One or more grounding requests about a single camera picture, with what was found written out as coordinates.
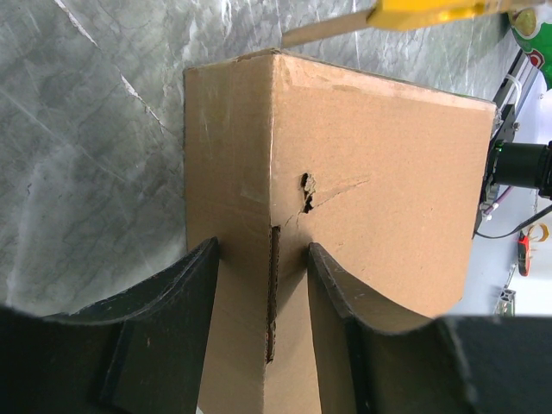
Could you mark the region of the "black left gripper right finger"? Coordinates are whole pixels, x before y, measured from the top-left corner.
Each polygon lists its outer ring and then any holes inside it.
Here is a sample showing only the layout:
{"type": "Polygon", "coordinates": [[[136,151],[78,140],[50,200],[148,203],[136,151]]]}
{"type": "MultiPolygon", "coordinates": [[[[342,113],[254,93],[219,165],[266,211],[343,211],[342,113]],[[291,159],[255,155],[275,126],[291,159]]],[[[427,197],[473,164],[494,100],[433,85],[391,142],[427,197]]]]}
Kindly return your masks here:
{"type": "Polygon", "coordinates": [[[317,243],[307,273],[323,412],[550,412],[549,318],[427,318],[361,282],[317,243]]]}

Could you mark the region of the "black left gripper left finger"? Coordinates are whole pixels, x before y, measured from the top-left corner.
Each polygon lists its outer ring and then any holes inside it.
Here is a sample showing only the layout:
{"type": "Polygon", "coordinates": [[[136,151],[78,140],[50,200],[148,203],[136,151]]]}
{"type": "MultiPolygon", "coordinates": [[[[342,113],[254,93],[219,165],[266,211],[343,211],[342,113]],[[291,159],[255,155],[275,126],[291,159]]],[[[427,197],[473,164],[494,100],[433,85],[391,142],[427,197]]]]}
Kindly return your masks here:
{"type": "Polygon", "coordinates": [[[193,413],[219,245],[73,314],[1,309],[4,413],[193,413]]]}

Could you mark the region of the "brown cardboard express box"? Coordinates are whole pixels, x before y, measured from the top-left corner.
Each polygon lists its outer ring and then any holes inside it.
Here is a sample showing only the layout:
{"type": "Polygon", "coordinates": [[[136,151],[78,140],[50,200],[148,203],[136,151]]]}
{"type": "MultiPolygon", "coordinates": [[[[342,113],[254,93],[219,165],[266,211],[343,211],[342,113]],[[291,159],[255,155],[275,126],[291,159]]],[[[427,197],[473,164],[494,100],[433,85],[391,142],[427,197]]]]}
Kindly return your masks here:
{"type": "Polygon", "coordinates": [[[318,413],[308,246],[409,311],[450,311],[496,107],[278,49],[184,86],[187,243],[221,249],[199,408],[318,413]]]}

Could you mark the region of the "yellow utility knife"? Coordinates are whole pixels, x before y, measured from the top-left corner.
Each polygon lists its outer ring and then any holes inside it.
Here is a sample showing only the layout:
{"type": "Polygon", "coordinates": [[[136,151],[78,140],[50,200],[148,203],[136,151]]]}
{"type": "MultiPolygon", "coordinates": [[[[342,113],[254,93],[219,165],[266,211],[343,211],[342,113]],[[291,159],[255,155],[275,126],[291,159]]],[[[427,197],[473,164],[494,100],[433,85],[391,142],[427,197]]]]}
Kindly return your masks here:
{"type": "Polygon", "coordinates": [[[366,17],[368,27],[407,31],[545,4],[513,0],[381,0],[366,17]]]}

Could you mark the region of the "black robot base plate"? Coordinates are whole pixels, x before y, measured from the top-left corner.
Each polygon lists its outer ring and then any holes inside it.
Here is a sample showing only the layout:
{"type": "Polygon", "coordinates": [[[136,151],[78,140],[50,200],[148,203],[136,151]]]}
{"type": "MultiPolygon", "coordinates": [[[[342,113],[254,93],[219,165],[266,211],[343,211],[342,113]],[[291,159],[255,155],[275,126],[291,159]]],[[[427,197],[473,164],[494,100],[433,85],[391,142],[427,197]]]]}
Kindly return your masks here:
{"type": "Polygon", "coordinates": [[[517,117],[538,74],[529,58],[519,51],[494,97],[497,111],[480,190],[475,235],[479,234],[484,218],[499,203],[502,185],[535,190],[539,197],[551,199],[551,145],[514,141],[518,132],[517,117]]]}

